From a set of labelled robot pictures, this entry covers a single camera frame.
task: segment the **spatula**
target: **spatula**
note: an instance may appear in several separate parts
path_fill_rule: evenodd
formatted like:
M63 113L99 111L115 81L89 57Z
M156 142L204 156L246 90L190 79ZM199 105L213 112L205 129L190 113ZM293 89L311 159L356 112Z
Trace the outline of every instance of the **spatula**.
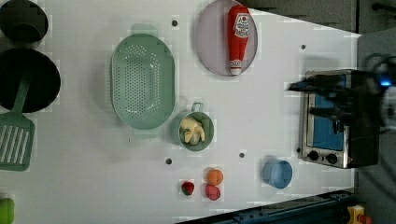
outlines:
M35 125L22 114L32 74L22 73L14 107L0 115L0 170L25 171L30 165Z

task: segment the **red ketchup bottle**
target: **red ketchup bottle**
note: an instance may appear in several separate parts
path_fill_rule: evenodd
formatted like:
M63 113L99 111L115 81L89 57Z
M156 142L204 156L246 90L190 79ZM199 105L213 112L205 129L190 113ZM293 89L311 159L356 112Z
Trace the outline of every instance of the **red ketchup bottle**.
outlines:
M234 6L228 13L228 46L230 50L231 74L239 75L248 44L248 8Z

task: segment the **red fruit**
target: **red fruit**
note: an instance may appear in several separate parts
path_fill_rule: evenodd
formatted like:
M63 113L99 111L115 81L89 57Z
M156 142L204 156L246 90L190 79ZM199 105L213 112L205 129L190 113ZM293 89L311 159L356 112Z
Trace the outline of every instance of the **red fruit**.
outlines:
M183 190L185 195L192 195L194 192L194 184L191 182L184 182L184 184L181 185L181 190Z
M217 200L221 195L220 189L213 185L206 185L205 194L212 201Z

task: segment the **blue bowl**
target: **blue bowl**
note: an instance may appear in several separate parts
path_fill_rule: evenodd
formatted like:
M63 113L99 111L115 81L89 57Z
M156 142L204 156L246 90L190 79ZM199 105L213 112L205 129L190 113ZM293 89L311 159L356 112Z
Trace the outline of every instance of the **blue bowl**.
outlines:
M268 161L263 170L264 182L277 188L283 189L288 186L293 176L293 170L288 161L272 159Z

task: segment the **white plate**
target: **white plate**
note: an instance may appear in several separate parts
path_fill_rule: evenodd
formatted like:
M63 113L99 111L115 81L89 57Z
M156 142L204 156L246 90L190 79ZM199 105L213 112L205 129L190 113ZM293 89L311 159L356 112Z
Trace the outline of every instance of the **white plate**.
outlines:
M195 44L204 66L217 75L232 76L228 50L227 22L228 12L239 5L234 0L218 0L207 6L198 20ZM249 34L242 73L253 62L257 51L257 30L250 17Z

